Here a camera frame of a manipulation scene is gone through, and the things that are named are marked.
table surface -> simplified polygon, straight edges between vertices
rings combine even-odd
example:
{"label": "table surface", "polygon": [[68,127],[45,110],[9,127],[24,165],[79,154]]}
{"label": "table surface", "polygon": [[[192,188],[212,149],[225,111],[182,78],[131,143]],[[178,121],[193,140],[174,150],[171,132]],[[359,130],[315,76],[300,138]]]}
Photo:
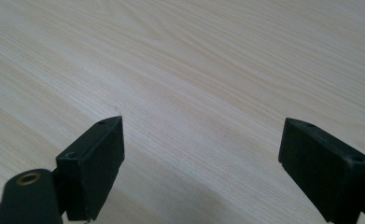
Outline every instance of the table surface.
{"label": "table surface", "polygon": [[117,115],[95,223],[325,223],[278,150],[290,117],[365,153],[365,0],[0,0],[0,199]]}

wooden board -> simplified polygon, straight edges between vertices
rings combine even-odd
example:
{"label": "wooden board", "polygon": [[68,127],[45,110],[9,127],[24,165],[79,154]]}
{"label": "wooden board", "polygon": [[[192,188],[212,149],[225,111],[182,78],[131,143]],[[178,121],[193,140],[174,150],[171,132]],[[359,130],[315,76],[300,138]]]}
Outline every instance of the wooden board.
{"label": "wooden board", "polygon": [[290,117],[365,153],[365,1],[0,0],[0,198],[119,114],[95,223],[325,223],[278,149]]}

